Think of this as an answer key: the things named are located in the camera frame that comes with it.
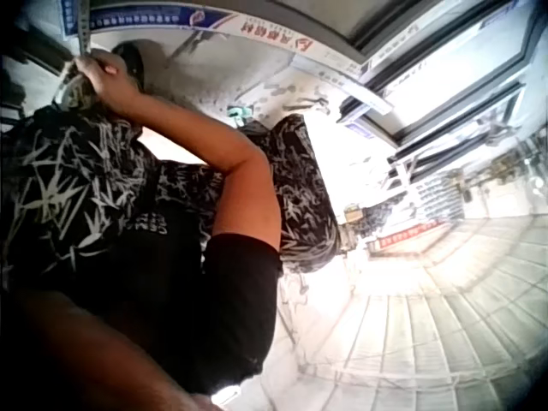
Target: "person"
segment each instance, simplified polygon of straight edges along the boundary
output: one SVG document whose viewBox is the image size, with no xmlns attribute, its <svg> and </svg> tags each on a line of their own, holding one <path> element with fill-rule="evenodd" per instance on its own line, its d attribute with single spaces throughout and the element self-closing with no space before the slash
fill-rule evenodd
<svg viewBox="0 0 548 411">
<path fill-rule="evenodd" d="M 273 338 L 282 217 L 269 161 L 238 131 L 142 93 L 120 56 L 75 62 L 100 108 L 44 108 L 3 137 L 11 395 L 216 409 L 208 397 L 259 373 Z M 161 176 L 139 126 L 223 174 L 203 257 L 193 213 L 150 198 Z"/>
</svg>

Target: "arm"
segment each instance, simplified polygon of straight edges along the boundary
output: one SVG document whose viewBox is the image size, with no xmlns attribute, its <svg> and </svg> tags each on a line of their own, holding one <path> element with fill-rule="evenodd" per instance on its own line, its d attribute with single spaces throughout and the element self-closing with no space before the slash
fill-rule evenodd
<svg viewBox="0 0 548 411">
<path fill-rule="evenodd" d="M 77 63 L 104 103 L 225 174 L 213 235 L 248 235 L 278 250 L 281 215 L 265 154 L 247 137 L 220 122 L 139 93 L 120 57 L 106 52 L 94 56 L 105 70 L 91 58 L 80 58 Z"/>
<path fill-rule="evenodd" d="M 86 398 L 108 409 L 198 411 L 139 347 L 57 292 L 21 291 L 23 312 Z"/>
</svg>

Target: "sign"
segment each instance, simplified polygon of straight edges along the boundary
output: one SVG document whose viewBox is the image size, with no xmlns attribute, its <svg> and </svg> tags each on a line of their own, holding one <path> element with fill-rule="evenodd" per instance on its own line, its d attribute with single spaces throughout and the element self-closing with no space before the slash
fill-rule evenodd
<svg viewBox="0 0 548 411">
<path fill-rule="evenodd" d="M 65 37 L 77 35 L 78 0 L 59 0 Z M 190 4 L 134 3 L 92 8 L 89 27 L 92 33 L 126 28 L 193 28 L 231 34 L 257 40 L 292 51 L 350 78 L 360 77 L 361 65 L 338 51 L 310 37 L 270 21 L 236 13 Z"/>
<path fill-rule="evenodd" d="M 419 234 L 427 232 L 429 229 L 433 229 L 440 225 L 439 221 L 431 221 L 430 223 L 423 223 L 415 225 L 410 229 L 405 229 L 399 233 L 388 235 L 384 238 L 379 238 L 377 241 L 380 248 L 386 248 L 397 244 L 398 242 L 408 240 L 410 238 L 416 237 Z"/>
<path fill-rule="evenodd" d="M 356 80 L 340 74 L 336 70 L 331 70 L 323 65 L 317 64 L 311 59 L 303 58 L 301 56 L 295 56 L 291 62 L 291 66 L 340 88 L 347 94 L 360 100 L 363 104 L 374 109 L 382 116 L 392 111 L 392 106 L 381 99 L 377 94 L 363 87 Z"/>
</svg>

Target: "red sign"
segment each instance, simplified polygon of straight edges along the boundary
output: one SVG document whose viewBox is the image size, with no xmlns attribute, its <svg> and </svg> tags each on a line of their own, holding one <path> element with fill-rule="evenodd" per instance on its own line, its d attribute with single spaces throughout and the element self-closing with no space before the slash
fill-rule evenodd
<svg viewBox="0 0 548 411">
<path fill-rule="evenodd" d="M 439 221 L 432 221 L 430 223 L 425 224 L 418 224 L 414 227 L 411 227 L 410 229 L 405 229 L 404 231 L 400 231 L 399 233 L 395 233 L 392 235 L 388 235 L 384 238 L 378 239 L 378 244 L 381 248 L 393 246 L 394 244 L 397 244 L 400 241 L 408 240 L 409 238 L 416 237 L 419 234 L 422 234 L 429 229 L 433 229 L 434 227 L 439 226 Z"/>
</svg>

